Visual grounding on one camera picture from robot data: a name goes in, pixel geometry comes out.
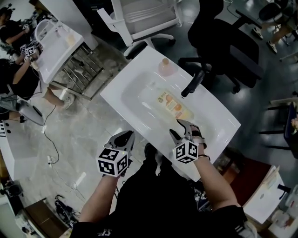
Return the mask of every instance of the sink basin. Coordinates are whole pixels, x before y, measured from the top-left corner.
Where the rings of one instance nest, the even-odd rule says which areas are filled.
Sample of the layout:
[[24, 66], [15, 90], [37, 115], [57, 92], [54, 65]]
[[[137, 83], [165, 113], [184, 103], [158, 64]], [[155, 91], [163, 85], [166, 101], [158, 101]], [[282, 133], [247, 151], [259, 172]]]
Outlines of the sink basin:
[[212, 163], [230, 142], [240, 123], [202, 85], [194, 93], [182, 98], [181, 91], [192, 77], [176, 65], [176, 73], [168, 77], [161, 76], [158, 64], [163, 58], [158, 51], [146, 47], [112, 80], [101, 96], [176, 167], [197, 181], [200, 175], [193, 163], [183, 164], [173, 160], [172, 149], [175, 144], [169, 129], [181, 136], [184, 129], [177, 123], [175, 116], [160, 106], [160, 94], [168, 92], [189, 112], [187, 120], [198, 125], [206, 138], [205, 153], [210, 156]]

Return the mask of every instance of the white chair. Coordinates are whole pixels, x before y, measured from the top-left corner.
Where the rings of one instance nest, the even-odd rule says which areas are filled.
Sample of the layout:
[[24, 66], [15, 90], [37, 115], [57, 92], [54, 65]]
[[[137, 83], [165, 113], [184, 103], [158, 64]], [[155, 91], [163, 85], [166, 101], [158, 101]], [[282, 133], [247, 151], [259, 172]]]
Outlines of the white chair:
[[175, 43], [172, 35], [158, 32], [170, 26], [182, 25], [176, 0], [111, 0], [114, 12], [109, 16], [102, 8], [97, 12], [113, 32], [118, 32], [128, 49], [127, 57], [135, 47], [146, 42], [154, 48], [151, 39], [166, 38]]

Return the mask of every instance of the bracelet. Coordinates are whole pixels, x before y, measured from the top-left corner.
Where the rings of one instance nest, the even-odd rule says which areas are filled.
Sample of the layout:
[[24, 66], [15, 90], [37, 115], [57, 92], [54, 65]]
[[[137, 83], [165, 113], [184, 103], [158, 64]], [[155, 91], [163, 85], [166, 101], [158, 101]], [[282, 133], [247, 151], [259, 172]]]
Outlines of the bracelet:
[[207, 158], [209, 159], [209, 161], [211, 161], [211, 160], [210, 160], [210, 157], [209, 157], [208, 155], [205, 155], [205, 154], [199, 154], [199, 155], [197, 156], [198, 159], [199, 159], [199, 158], [202, 158], [202, 157], [207, 157]]

